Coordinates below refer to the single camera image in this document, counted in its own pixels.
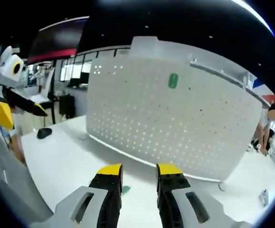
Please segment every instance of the computer mouse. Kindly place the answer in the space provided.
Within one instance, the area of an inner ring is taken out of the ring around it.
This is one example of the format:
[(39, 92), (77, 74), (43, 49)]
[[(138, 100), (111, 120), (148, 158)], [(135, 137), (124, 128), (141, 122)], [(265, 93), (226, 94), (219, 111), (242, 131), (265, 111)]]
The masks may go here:
[(50, 134), (52, 134), (52, 129), (48, 127), (40, 128), (37, 132), (37, 138), (44, 139), (48, 137)]

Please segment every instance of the ceiling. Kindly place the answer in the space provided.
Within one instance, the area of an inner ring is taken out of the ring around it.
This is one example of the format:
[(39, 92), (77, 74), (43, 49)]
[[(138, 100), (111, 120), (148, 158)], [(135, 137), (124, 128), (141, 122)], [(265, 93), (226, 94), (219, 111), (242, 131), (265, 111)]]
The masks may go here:
[[(90, 16), (79, 52), (94, 48), (127, 45), (133, 36), (157, 36), (203, 48), (243, 66), (275, 93), (275, 37), (246, 9), (232, 0), (94, 0), (84, 6), (67, 5), (62, 10), (42, 7), (36, 18), (31, 11), (12, 16), (30, 18), (28, 26), (8, 26), (2, 38), (19, 45), (27, 57), (37, 31), (52, 23)], [(275, 1), (247, 0), (275, 32)]]

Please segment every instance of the desk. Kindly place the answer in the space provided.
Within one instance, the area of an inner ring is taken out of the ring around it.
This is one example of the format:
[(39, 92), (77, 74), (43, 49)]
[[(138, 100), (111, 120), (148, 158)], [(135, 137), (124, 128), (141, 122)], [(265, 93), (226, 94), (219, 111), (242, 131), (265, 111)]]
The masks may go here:
[[(155, 168), (86, 138), (85, 116), (51, 128), (52, 135), (41, 141), (36, 138), (37, 132), (23, 136), (22, 145), (35, 185), (52, 211), (75, 189), (88, 186), (100, 168), (121, 162), (123, 185), (130, 186), (131, 190), (122, 196), (118, 227), (162, 227), (157, 209)], [(265, 211), (258, 199), (260, 192), (267, 188), (275, 195), (275, 164), (261, 154), (245, 153), (226, 180), (226, 192), (220, 191), (216, 183), (188, 181), (219, 200), (225, 213), (234, 220), (254, 223)]]

